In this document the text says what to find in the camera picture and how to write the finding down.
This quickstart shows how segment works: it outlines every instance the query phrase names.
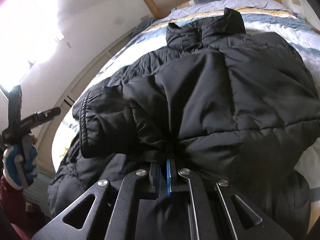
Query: bolt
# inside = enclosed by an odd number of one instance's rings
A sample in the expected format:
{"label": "bolt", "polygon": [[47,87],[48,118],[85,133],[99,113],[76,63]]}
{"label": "bolt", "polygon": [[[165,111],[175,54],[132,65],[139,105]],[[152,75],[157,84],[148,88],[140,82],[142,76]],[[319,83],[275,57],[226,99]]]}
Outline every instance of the bolt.
{"label": "bolt", "polygon": [[99,187],[105,187],[106,185],[108,185],[109,181],[107,179],[100,179],[98,181],[98,186]]}
{"label": "bolt", "polygon": [[220,179],[218,183],[221,187],[226,187],[229,185],[229,181],[227,181],[226,179]]}
{"label": "bolt", "polygon": [[183,168],[183,169],[181,169],[179,172],[180,172],[180,174],[182,174],[182,175],[189,175],[189,174],[190,174],[190,170],[187,169],[187,168]]}
{"label": "bolt", "polygon": [[137,170],[137,172],[136,172],[136,174],[138,175],[138,176],[144,176],[145,174],[146,174],[147,172],[145,171],[145,170]]}

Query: bright window light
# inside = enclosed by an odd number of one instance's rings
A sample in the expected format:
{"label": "bright window light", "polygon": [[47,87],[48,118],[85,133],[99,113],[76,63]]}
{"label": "bright window light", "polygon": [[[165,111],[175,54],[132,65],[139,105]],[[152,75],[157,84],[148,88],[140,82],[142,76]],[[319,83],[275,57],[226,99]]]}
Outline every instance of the bright window light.
{"label": "bright window light", "polygon": [[57,12],[57,0],[7,0],[0,7],[0,84],[8,91],[64,38]]}

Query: triangular cutout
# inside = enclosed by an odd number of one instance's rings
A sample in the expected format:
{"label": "triangular cutout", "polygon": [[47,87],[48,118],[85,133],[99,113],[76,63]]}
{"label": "triangular cutout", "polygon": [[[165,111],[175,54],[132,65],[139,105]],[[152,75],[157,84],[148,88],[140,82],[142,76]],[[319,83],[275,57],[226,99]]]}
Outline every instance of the triangular cutout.
{"label": "triangular cutout", "polygon": [[95,198],[95,195],[87,196],[73,210],[71,210],[62,221],[76,229],[81,229]]}
{"label": "triangular cutout", "polygon": [[256,214],[238,195],[231,196],[231,201],[244,229],[247,230],[262,223],[262,218],[258,216],[258,214]]}

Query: hand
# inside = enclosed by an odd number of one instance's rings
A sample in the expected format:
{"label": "hand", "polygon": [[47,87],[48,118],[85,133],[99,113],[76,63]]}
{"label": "hand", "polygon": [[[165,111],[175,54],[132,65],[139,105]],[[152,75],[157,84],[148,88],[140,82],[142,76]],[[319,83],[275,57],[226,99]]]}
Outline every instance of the hand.
{"label": "hand", "polygon": [[[7,148],[3,155],[4,169],[3,175],[6,181],[15,189],[22,189],[22,183],[19,178],[15,163],[23,161],[22,150],[18,145],[13,145]],[[36,166],[36,156],[38,152],[34,146],[32,146],[29,156],[30,160],[26,163],[22,163],[25,169],[26,179],[34,179],[38,175],[39,168]]]}

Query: black puffer jacket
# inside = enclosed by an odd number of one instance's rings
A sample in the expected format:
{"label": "black puffer jacket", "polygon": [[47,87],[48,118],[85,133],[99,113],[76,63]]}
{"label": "black puffer jacket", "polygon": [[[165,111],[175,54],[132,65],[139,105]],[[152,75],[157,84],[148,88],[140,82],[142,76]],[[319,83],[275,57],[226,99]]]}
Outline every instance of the black puffer jacket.
{"label": "black puffer jacket", "polygon": [[[52,215],[99,178],[121,179],[144,161],[163,164],[173,150],[202,177],[229,179],[300,239],[309,187],[293,168],[320,136],[320,101],[300,55],[276,33],[245,34],[241,15],[227,8],[182,28],[169,24],[166,39],[167,47],[93,86],[74,106],[80,133],[48,189]],[[137,234],[150,239],[139,227]]]}

